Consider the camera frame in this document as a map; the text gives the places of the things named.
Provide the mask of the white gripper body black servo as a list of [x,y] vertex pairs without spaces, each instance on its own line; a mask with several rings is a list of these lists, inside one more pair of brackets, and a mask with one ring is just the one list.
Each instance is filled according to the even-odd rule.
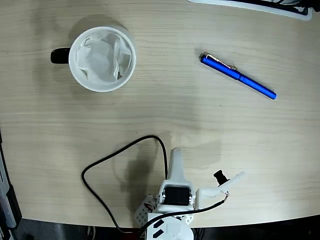
[[159,194],[156,212],[184,212],[193,209],[193,195],[187,186],[167,186]]

